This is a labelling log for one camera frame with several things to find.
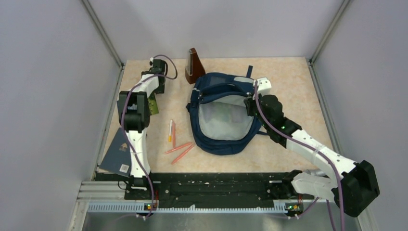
white label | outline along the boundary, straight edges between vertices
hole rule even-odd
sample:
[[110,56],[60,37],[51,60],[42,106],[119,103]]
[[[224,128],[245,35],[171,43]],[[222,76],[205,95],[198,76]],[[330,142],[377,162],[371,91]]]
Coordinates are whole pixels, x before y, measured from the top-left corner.
[[120,172],[124,172],[124,173],[127,173],[128,172],[128,170],[129,170],[129,166],[128,165],[122,165],[121,167],[120,167]]

barcode sticker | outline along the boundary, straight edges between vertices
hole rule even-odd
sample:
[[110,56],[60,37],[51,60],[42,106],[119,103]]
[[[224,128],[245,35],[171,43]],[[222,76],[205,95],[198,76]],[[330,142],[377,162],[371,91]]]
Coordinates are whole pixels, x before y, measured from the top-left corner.
[[120,172],[127,173],[129,170],[129,165],[122,165],[119,169]]

white mesh lining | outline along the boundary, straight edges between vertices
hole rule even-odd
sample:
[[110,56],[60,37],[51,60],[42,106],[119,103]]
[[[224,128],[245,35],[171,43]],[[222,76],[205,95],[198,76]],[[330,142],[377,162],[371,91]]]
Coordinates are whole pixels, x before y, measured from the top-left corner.
[[244,138],[254,119],[247,115],[244,99],[240,95],[229,95],[200,104],[198,121],[201,132],[214,140],[237,141]]

dark blue notebook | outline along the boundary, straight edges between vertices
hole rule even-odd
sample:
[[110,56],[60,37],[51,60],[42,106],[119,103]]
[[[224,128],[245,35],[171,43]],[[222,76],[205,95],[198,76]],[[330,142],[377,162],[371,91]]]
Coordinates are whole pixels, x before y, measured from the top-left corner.
[[129,177],[131,166],[130,148],[119,128],[99,168]]

gray floor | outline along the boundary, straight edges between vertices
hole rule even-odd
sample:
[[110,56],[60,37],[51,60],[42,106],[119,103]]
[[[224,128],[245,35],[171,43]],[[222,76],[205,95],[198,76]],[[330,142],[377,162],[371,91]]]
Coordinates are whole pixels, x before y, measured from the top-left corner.
[[[337,230],[339,209],[332,206]],[[267,214],[155,214],[147,221],[133,216],[113,222],[123,214],[88,213],[83,231],[330,231],[326,203],[317,203],[299,220],[277,219]],[[346,215],[346,230],[360,231],[358,221]]]

